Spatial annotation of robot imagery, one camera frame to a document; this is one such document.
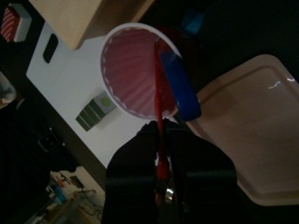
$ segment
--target blue object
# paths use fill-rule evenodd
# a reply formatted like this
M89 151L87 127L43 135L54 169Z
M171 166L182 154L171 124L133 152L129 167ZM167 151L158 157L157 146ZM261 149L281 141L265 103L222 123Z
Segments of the blue object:
M194 36L199 32L203 19L203 13L199 13L197 10L187 10L182 21L182 29L189 35Z
M183 69L182 59L173 50L161 52L159 56L181 117L186 122L191 121L202 115L202 107Z

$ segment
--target striped object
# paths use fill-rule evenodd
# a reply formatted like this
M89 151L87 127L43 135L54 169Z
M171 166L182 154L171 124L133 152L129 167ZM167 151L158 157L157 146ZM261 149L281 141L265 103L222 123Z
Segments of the striped object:
M15 8L7 6L5 9L5 19L2 25L2 35L7 42L15 41L15 33L21 22L21 16L15 11Z
M115 107L117 104L109 98L107 92L103 92L94 97L77 117L77 121L82 128L89 131Z

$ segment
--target white surface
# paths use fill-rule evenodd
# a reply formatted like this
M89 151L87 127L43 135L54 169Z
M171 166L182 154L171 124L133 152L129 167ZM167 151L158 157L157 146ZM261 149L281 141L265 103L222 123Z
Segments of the white surface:
M51 63L47 64L43 52L53 33L51 27L45 24L27 76L107 167L117 150L150 121L117 108L89 132L81 127L77 116L90 100L105 91L99 74L99 50L105 37L87 40L77 51L70 50L59 39Z

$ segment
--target black object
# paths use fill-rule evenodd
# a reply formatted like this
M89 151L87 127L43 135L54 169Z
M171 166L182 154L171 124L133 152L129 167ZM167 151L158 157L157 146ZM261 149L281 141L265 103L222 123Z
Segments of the black object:
M181 124L165 119L165 127L179 223L252 223L228 155ZM161 223L155 204L158 141L157 122L150 122L111 159L105 224Z
M62 144L45 151L38 144L49 133L47 122L33 105L25 101L17 110L17 101L0 109L0 222L26 217L38 212L29 211L27 205L46 191L51 180L51 171L75 172L79 163Z
M53 55L55 53L58 45L59 45L59 39L58 39L57 35L53 34L50 37L50 41L46 46L45 52L43 52L43 58L49 64L51 63Z

